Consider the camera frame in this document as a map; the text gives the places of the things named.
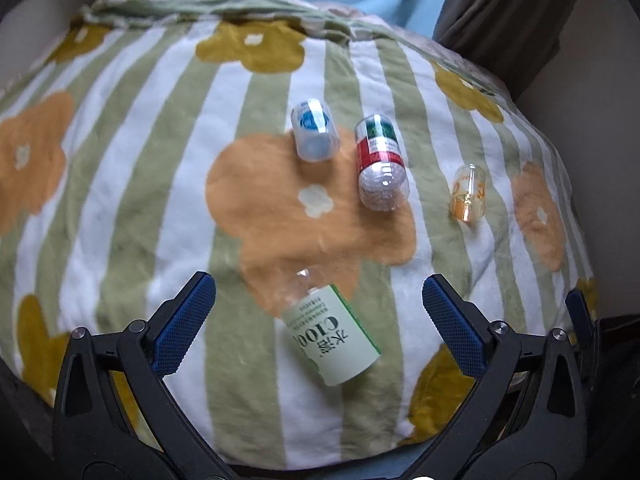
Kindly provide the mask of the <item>green label plastic cup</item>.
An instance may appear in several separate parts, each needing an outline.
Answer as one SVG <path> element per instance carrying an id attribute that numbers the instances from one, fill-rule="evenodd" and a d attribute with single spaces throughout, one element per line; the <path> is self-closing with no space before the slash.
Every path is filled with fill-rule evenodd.
<path id="1" fill-rule="evenodd" d="M 363 322 L 318 266 L 291 276 L 279 318 L 329 387 L 349 382 L 381 356 Z"/>

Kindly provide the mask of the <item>orange label small cup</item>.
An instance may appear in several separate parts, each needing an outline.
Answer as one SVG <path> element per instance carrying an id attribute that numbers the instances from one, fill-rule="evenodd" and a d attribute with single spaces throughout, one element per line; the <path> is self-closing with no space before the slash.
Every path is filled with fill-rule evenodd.
<path id="1" fill-rule="evenodd" d="M 459 221 L 472 224 L 485 214 L 486 174 L 475 164 L 461 166 L 454 175 L 449 210 Z"/>

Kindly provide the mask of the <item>red green label cup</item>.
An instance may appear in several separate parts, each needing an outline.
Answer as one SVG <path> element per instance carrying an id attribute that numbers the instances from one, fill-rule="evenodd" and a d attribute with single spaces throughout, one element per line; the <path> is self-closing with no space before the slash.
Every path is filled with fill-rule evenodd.
<path id="1" fill-rule="evenodd" d="M 398 209 L 409 195 L 409 181 L 394 125 L 370 115 L 356 125 L 355 141 L 361 203 L 374 211 Z"/>

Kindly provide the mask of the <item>blue label plastic cup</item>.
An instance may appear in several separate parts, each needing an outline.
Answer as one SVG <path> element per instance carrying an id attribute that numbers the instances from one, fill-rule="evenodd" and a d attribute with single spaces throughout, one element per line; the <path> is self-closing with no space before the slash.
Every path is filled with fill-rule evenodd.
<path id="1" fill-rule="evenodd" d="M 308 99 L 295 105 L 291 125 L 297 155 L 305 162 L 325 162 L 340 150 L 340 135 L 330 109 L 320 100 Z"/>

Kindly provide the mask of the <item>floral striped blanket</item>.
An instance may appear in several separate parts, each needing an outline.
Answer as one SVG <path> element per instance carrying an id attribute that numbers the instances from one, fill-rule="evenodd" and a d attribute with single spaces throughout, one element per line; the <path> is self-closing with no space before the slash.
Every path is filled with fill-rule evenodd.
<path id="1" fill-rule="evenodd" d="M 305 162 L 295 105 L 341 147 Z M 396 130 L 409 195 L 361 203 L 355 127 Z M 485 214 L 450 214 L 486 174 Z M 279 312 L 318 266 L 381 350 L 327 386 Z M 231 463 L 299 471 L 442 429 L 471 387 L 422 306 L 442 274 L 544 334 L 596 299 L 562 159 L 494 77 L 424 38 L 296 0 L 99 0 L 1 92 L 1 356 L 52 402 L 70 332 L 118 332 L 206 271 L 217 300 L 167 385 Z"/>

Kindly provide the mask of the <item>brown right curtain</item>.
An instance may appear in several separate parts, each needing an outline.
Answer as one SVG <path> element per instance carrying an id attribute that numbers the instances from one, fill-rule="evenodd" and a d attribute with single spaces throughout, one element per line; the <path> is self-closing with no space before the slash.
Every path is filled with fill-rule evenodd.
<path id="1" fill-rule="evenodd" d="M 520 96 L 558 53 L 577 0 L 445 0 L 433 39 Z"/>

